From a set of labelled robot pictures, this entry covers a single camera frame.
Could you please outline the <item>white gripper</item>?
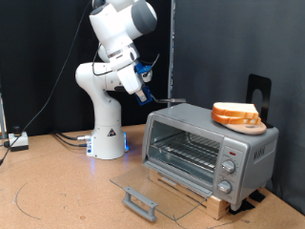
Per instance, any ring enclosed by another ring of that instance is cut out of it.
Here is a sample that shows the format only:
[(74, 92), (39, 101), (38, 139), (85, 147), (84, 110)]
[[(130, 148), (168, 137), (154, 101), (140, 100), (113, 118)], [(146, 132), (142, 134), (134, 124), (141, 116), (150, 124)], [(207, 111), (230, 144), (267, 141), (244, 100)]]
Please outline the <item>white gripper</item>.
[(139, 61), (134, 61), (128, 66), (117, 70), (117, 76), (123, 87), (129, 94), (136, 94), (141, 102), (145, 102), (147, 97), (142, 92), (142, 75), (149, 71), (149, 66), (144, 66)]

